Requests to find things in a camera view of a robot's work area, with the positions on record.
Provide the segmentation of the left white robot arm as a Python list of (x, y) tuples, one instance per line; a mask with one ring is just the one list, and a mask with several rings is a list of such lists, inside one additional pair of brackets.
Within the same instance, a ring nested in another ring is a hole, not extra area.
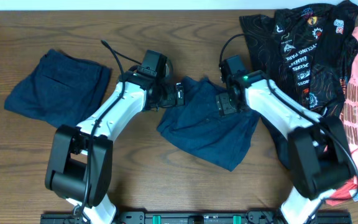
[(89, 118), (60, 126), (53, 137), (45, 186), (73, 205), (70, 214), (43, 214), (41, 223), (114, 223), (116, 206), (108, 197), (114, 142), (143, 110), (184, 104), (181, 83), (127, 71), (113, 94)]

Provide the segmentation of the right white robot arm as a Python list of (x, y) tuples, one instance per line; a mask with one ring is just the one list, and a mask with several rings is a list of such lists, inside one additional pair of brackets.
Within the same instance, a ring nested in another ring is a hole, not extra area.
[(273, 223), (308, 223), (358, 169), (351, 157), (341, 120), (322, 117), (286, 95), (262, 71), (221, 73), (227, 93), (217, 98), (219, 112), (258, 112), (288, 141), (293, 188), (273, 216)]

